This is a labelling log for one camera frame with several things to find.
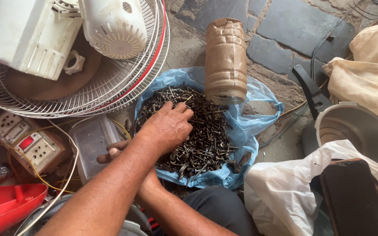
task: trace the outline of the dark trousers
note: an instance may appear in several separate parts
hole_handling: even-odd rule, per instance
[[[243,202],[231,190],[211,186],[189,194],[183,201],[204,217],[237,235],[260,235]],[[165,233],[159,228],[153,232],[153,235],[164,236]]]

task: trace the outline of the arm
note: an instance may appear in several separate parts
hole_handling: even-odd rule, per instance
[[[155,169],[145,178],[135,198],[167,235],[236,235],[192,209],[161,186]]]
[[[138,134],[115,158],[84,185],[46,223],[37,235],[118,235],[142,181],[157,159],[175,150],[192,130],[193,115],[186,105],[172,110],[171,102],[148,119]]]

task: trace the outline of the white plastic bag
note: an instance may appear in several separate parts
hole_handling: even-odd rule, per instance
[[[265,236],[311,236],[319,200],[310,190],[332,158],[362,158],[378,180],[378,164],[360,154],[348,140],[328,142],[302,160],[256,163],[244,179],[244,201]]]
[[[378,25],[358,33],[349,48],[354,61],[335,57],[323,67],[331,100],[357,102],[378,115]]]

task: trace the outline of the wrapped jar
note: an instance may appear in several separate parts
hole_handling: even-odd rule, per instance
[[[220,18],[207,27],[205,96],[219,104],[239,104],[247,93],[243,24]]]

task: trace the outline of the blue plastic bag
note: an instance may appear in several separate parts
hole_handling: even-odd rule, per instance
[[[135,118],[142,106],[144,100],[153,96],[156,90],[170,86],[185,84],[204,90],[205,82],[205,68],[204,67],[190,67],[181,69],[171,69],[163,72],[159,77],[155,78],[152,84],[145,90],[135,108]],[[273,102],[277,113],[275,115],[241,115],[243,106],[248,101],[264,101]],[[251,166],[257,156],[258,142],[255,135],[264,131],[270,124],[275,122],[279,115],[284,110],[282,102],[278,102],[275,95],[258,80],[247,77],[247,94],[246,101],[242,104],[229,105],[228,110],[224,112],[227,121],[233,126],[233,130],[227,130],[227,135],[231,138],[231,145],[239,147],[234,153],[230,154],[230,159],[240,161],[246,151],[252,153],[251,159],[242,167],[240,174],[233,174],[232,168],[223,164],[220,170],[209,171],[205,174],[199,175],[195,181],[190,181],[188,187],[205,188],[212,185],[223,186],[228,189],[236,189],[243,183],[243,178],[246,170]],[[179,180],[177,171],[170,173],[166,170],[158,170],[157,176],[161,179],[170,182],[186,185],[186,178]]]

